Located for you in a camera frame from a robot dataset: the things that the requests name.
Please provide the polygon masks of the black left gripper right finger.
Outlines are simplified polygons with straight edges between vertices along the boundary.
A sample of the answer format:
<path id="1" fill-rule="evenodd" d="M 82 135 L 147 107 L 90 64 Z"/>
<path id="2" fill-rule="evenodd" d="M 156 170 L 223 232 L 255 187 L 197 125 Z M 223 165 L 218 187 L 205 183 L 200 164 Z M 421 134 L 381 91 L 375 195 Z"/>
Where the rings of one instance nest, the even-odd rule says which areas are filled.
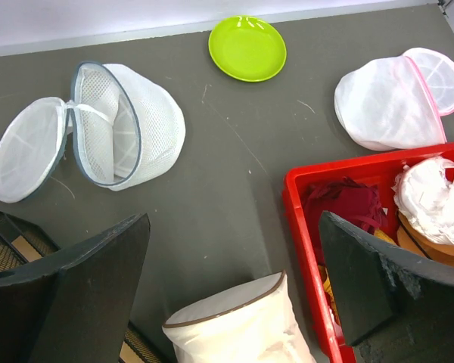
<path id="1" fill-rule="evenodd" d="M 331 212 L 319 235 L 345 342 L 358 362 L 454 362 L 454 268 Z"/>

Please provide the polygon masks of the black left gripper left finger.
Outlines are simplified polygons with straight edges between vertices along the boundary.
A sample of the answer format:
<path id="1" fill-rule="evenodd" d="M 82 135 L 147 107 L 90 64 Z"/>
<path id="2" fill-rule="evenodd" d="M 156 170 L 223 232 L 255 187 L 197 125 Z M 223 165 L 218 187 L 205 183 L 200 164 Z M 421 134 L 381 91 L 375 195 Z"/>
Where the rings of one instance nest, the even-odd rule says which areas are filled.
<path id="1" fill-rule="evenodd" d="M 0 272 L 0 362 L 117 362 L 150 232 L 137 214 Z"/>

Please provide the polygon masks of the beige laundry bag brown zipper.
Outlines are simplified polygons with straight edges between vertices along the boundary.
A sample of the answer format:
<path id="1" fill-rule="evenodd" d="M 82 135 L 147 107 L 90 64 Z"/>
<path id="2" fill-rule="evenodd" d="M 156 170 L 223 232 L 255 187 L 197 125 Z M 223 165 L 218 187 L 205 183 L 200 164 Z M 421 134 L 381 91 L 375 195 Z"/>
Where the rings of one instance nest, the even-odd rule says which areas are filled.
<path id="1" fill-rule="evenodd" d="M 313 362 L 285 271 L 178 310 L 162 326 L 179 362 Z"/>

